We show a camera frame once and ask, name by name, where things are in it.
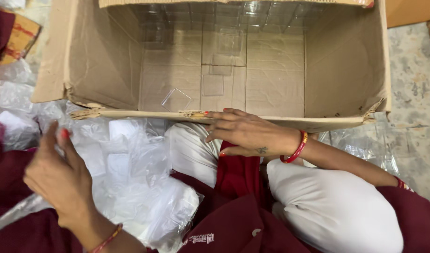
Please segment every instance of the woman's right hand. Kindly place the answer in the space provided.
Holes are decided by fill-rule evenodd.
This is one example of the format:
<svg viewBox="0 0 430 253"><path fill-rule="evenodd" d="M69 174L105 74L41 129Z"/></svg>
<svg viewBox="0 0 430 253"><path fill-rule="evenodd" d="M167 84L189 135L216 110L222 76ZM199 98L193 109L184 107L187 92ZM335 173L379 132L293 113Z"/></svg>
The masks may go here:
<svg viewBox="0 0 430 253"><path fill-rule="evenodd" d="M238 109L226 108L223 112L205 112L205 115L215 119L206 127L210 132L206 142L219 139L238 145L221 150L221 156L291 155L301 143L299 130L275 125Z"/></svg>

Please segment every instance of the white pants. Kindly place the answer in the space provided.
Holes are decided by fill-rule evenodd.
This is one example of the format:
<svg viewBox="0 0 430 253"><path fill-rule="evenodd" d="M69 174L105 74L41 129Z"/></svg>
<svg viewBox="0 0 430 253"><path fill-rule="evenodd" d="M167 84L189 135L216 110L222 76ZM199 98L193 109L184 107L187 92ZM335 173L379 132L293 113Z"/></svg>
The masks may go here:
<svg viewBox="0 0 430 253"><path fill-rule="evenodd" d="M166 133L173 169L215 187L222 141L205 143L202 125L178 123ZM392 206L363 179L276 159L267 165L269 185L279 202L273 214L292 232L323 252L400 253L403 237Z"/></svg>

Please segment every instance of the finger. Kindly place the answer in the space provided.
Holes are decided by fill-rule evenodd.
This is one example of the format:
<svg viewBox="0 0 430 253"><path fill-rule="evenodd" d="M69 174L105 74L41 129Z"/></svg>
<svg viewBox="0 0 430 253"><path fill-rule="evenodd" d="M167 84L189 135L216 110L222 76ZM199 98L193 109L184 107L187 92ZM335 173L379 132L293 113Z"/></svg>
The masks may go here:
<svg viewBox="0 0 430 253"><path fill-rule="evenodd" d="M236 147L228 147L219 152L219 156L223 157L226 155L242 155L242 156L255 156L253 150L245 149L244 147L236 146Z"/></svg>
<svg viewBox="0 0 430 253"><path fill-rule="evenodd" d="M229 112L242 117L246 117L249 115L249 113L247 112L243 112L242 110L234 109L234 108L224 108L224 112Z"/></svg>
<svg viewBox="0 0 430 253"><path fill-rule="evenodd" d="M56 144L56 131L59 127L58 121L53 121L51 125L49 126L48 131L43 135L43 137L40 140L40 148L41 149L48 149L48 150L54 150L54 145Z"/></svg>
<svg viewBox="0 0 430 253"><path fill-rule="evenodd" d="M216 139L231 142L230 141L231 137L232 137L232 131L222 130L222 129L216 129L216 130L213 130L207 136L206 142L208 143L208 142L216 140Z"/></svg>
<svg viewBox="0 0 430 253"><path fill-rule="evenodd" d="M73 143L70 139L70 132L66 128L62 128L59 131L59 135L57 137L57 144L63 150L65 154L65 159L68 164L73 169L79 169L82 165L82 158L77 154L76 149L74 148Z"/></svg>
<svg viewBox="0 0 430 253"><path fill-rule="evenodd" d="M214 124L207 126L207 131L213 131L215 129L232 130L237 128L237 121L217 120Z"/></svg>
<svg viewBox="0 0 430 253"><path fill-rule="evenodd" d="M207 112L205 114L207 117L210 117L210 118L223 119L223 120L229 120L229 121L234 121L240 118L238 115L234 115L229 112Z"/></svg>

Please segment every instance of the sleeve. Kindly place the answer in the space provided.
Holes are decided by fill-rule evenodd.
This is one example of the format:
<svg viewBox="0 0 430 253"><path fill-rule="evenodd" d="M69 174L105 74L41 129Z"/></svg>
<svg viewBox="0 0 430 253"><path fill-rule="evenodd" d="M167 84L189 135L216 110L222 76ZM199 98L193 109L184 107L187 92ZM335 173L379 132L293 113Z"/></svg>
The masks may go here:
<svg viewBox="0 0 430 253"><path fill-rule="evenodd" d="M404 185L376 188L396 212L404 239L404 253L430 253L430 202Z"/></svg>

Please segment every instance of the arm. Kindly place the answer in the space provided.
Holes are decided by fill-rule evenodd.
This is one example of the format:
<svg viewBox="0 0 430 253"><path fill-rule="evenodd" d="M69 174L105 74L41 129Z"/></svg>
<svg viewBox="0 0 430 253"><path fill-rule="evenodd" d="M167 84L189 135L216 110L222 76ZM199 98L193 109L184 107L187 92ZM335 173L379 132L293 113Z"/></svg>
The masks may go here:
<svg viewBox="0 0 430 253"><path fill-rule="evenodd" d="M216 119L206 128L211 131L207 142L221 139L238 145L222 150L220 155L290 155L301 142L301 133L297 129L277 126L241 110L227 108L206 115ZM310 138L300 157L323 169L350 172L374 186L398 185L394 176L376 165Z"/></svg>
<svg viewBox="0 0 430 253"><path fill-rule="evenodd" d="M40 140L40 147L27 166L24 182L57 211L59 225L71 230L83 247L93 250L111 236L117 226L97 210L92 195L92 177L77 154L66 129L56 137L54 122ZM62 158L54 149L64 151ZM121 231L102 253L144 253L146 248L135 237Z"/></svg>
<svg viewBox="0 0 430 253"><path fill-rule="evenodd" d="M398 186L394 176L376 165L310 138L300 157L319 168L350 172L374 186Z"/></svg>

